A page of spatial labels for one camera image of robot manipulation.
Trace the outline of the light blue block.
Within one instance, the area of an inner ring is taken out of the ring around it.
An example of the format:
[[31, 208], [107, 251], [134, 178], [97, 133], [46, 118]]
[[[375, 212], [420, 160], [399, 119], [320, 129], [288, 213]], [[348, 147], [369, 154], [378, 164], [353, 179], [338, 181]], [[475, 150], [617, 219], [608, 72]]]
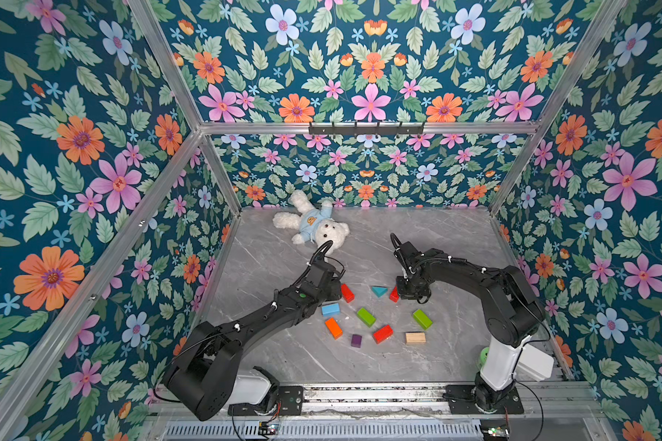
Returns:
[[329, 303], [321, 308], [324, 317], [332, 317], [340, 314], [340, 305], [338, 303]]

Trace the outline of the green block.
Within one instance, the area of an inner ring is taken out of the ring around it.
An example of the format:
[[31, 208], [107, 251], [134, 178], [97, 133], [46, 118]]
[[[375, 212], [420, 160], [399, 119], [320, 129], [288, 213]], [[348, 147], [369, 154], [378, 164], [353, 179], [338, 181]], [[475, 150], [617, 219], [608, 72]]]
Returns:
[[368, 327], [373, 327], [376, 323], [376, 317], [365, 308], [360, 308], [356, 312], [357, 317]]
[[415, 312], [413, 312], [412, 316], [414, 320], [417, 322], [417, 324], [424, 331], [430, 329], [430, 327], [432, 327], [433, 325], [432, 319], [430, 319], [430, 317], [428, 317], [428, 314], [426, 314], [426, 312], [424, 312], [423, 310], [420, 309], [416, 310]]

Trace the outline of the teal triangle block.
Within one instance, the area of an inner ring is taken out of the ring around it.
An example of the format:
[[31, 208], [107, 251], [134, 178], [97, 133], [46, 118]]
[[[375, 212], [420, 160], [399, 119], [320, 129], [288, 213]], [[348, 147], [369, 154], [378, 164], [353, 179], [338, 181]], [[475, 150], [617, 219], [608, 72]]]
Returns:
[[371, 286], [371, 291], [377, 298], [382, 298], [387, 294], [388, 288], [381, 286]]

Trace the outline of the natural wood block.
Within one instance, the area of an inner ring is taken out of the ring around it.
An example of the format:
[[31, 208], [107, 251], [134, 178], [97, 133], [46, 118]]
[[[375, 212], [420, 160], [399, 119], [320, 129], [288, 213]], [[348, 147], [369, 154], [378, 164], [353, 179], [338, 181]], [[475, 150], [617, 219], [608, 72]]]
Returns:
[[405, 333], [407, 345], [426, 345], [427, 337], [423, 332], [407, 332]]

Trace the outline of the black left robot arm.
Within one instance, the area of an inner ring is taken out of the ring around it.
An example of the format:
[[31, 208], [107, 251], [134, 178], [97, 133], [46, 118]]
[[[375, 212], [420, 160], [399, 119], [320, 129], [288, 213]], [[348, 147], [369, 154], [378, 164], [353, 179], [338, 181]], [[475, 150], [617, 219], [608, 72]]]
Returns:
[[341, 299], [344, 268], [330, 263], [333, 241], [318, 246], [305, 271], [270, 303], [222, 325], [199, 323], [165, 369], [161, 383], [199, 420], [222, 409], [248, 408], [267, 415], [281, 407], [281, 385], [262, 367], [242, 373], [241, 363], [275, 334], [314, 316], [320, 306]]

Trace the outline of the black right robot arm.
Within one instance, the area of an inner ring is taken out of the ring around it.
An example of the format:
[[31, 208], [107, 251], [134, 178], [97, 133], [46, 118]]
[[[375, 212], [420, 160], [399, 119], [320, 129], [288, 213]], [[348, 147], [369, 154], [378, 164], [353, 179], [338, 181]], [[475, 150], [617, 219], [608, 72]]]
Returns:
[[450, 404], [469, 402], [482, 413], [502, 410], [515, 389], [520, 357], [544, 324], [542, 307], [531, 284], [516, 266], [491, 268], [431, 248], [421, 252], [390, 234], [394, 256], [403, 268], [396, 278], [400, 299], [427, 303], [436, 282], [452, 285], [480, 299], [485, 326], [491, 334], [487, 360], [474, 387], [463, 397], [445, 389]]

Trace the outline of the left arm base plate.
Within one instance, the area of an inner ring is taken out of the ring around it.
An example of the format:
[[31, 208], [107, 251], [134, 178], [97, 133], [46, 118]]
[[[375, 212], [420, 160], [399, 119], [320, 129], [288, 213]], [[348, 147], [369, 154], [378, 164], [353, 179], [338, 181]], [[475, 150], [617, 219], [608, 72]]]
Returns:
[[302, 414], [305, 388], [302, 386], [273, 386], [259, 402], [230, 405], [229, 416], [298, 416]]

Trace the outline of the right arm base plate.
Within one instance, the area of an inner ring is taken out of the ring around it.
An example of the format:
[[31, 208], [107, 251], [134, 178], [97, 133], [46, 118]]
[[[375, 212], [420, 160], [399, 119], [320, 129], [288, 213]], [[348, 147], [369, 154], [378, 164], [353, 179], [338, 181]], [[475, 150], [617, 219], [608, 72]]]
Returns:
[[442, 395], [453, 415], [523, 415], [524, 407], [517, 388], [493, 392], [483, 385], [448, 385]]

